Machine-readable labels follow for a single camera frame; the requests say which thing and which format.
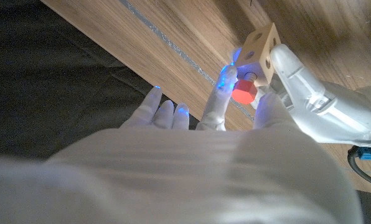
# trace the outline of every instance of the robotic hand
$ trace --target robotic hand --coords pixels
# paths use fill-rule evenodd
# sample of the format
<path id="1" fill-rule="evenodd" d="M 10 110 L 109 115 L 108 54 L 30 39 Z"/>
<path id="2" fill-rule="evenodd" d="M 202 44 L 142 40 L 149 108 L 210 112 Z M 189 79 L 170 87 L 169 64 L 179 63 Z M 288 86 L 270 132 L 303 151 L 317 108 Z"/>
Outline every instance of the robotic hand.
<path id="1" fill-rule="evenodd" d="M 276 93 L 303 132 L 317 142 L 371 147 L 371 86 L 352 91 L 320 82 L 284 44 L 270 53 L 276 75 L 259 86 L 255 101 Z"/>
<path id="2" fill-rule="evenodd" d="M 120 128 L 188 129 L 190 116 L 187 105 L 181 103 L 174 110 L 173 102 L 166 100 L 158 109 L 161 97 L 161 88 L 159 86 L 152 88 L 141 105 Z"/>

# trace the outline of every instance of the wooden table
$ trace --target wooden table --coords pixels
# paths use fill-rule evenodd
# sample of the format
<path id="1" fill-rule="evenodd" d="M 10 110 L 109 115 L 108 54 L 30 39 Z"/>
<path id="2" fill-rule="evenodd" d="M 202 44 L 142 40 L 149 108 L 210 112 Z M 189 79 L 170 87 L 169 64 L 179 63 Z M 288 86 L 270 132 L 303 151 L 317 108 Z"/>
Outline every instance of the wooden table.
<path id="1" fill-rule="evenodd" d="M 196 118 L 230 52 L 275 22 L 282 43 L 321 80 L 350 89 L 371 85 L 371 0 L 42 0 Z M 251 106 L 230 104 L 229 130 L 253 126 Z M 323 144 L 355 188 L 371 184 L 346 161 L 349 145 Z M 358 162 L 371 171 L 371 162 Z"/>

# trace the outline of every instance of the red knob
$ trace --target red knob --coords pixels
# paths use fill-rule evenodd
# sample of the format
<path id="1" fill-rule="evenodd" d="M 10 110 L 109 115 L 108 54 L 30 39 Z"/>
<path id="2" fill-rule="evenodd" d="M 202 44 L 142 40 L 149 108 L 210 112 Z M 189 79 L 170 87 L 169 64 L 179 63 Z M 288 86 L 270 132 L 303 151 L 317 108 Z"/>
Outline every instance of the red knob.
<path id="1" fill-rule="evenodd" d="M 239 80 L 235 83 L 232 97 L 239 103 L 249 104 L 255 100 L 257 93 L 258 90 L 253 82 L 248 80 Z"/>

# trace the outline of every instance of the blue light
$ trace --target blue light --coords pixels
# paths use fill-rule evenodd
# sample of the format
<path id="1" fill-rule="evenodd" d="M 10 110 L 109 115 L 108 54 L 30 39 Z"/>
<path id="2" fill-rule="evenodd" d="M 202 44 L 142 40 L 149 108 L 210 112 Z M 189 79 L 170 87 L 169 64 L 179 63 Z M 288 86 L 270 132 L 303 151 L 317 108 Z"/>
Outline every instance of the blue light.
<path id="1" fill-rule="evenodd" d="M 228 66 L 228 65 L 224 66 L 224 67 L 222 68 L 222 71 L 220 71 L 220 73 L 222 73 L 222 72 L 227 68 L 227 66 Z"/>
<path id="2" fill-rule="evenodd" d="M 189 114 L 189 112 L 187 110 L 185 110 L 184 108 L 180 108 L 179 113 L 186 114 L 186 115 Z"/>

